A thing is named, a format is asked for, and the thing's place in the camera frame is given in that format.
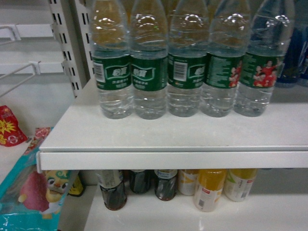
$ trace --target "red fruit graphic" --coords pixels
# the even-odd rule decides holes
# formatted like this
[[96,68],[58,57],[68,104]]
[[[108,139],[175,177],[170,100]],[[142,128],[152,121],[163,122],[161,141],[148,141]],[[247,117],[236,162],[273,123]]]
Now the red fruit graphic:
[[47,181],[43,174],[32,172],[20,190],[20,198],[24,206],[28,209],[45,211],[49,208],[46,199]]

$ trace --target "water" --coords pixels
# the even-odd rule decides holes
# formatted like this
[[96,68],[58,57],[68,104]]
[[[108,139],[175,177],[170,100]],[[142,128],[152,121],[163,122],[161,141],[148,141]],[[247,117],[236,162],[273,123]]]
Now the water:
[[135,112],[157,119],[166,112],[168,26],[162,3],[136,0],[130,29]]
[[90,44],[100,106],[107,118],[133,111],[127,16],[118,0],[93,3]]
[[300,47],[302,53],[299,58],[299,79],[298,84],[308,87],[308,1],[299,0],[296,3],[296,28],[301,32],[302,41]]
[[308,16],[307,0],[299,0],[295,4],[295,28],[291,42],[284,59],[282,75],[275,84],[279,88],[292,88],[299,81],[299,85],[308,86],[307,48],[308,48]]
[[255,117],[267,108],[275,80],[282,71],[294,14],[292,0],[266,0],[257,11],[234,104],[237,113]]
[[202,86],[200,110],[212,117],[230,113],[250,35],[250,9],[245,0],[222,0],[210,26],[209,67]]
[[209,19],[203,0],[181,0],[169,33],[167,103],[171,114],[194,115],[205,74]]

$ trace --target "green bottle label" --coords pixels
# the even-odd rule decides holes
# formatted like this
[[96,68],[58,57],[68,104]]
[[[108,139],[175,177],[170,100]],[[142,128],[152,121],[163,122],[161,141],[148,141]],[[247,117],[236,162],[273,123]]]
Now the green bottle label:
[[134,87],[143,91],[157,91],[167,85],[167,58],[137,59],[132,57]]
[[202,86],[205,78],[205,63],[206,56],[185,58],[169,54],[169,84],[181,89],[195,89]]
[[283,56],[260,56],[246,53],[240,82],[251,88],[270,88],[283,69]]
[[96,84],[102,90],[119,90],[131,84],[130,56],[119,58],[94,58]]
[[243,56],[222,57],[208,54],[208,71],[205,83],[215,88],[235,88],[242,71]]

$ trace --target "yellow drink bottle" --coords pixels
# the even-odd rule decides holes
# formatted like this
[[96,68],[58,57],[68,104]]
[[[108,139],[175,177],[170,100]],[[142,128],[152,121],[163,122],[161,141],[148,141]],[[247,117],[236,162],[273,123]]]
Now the yellow drink bottle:
[[182,169],[178,173],[178,190],[187,196],[194,195],[198,169]]
[[226,169],[200,169],[193,197],[195,206],[203,212],[213,211],[222,193]]
[[240,202],[247,198],[257,176],[257,168],[229,169],[224,192],[233,201]]

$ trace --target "store shelf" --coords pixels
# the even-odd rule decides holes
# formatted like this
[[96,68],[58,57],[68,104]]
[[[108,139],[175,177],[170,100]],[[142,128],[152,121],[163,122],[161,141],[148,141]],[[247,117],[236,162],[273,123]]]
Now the store shelf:
[[118,211],[105,208],[97,188],[85,231],[303,231],[308,225],[307,169],[260,170],[248,198],[233,202],[222,195],[213,212],[193,204],[192,196],[178,193],[168,202],[156,198],[154,190],[133,194]]
[[308,92],[276,89],[256,118],[104,117],[91,79],[41,145],[42,169],[308,167]]

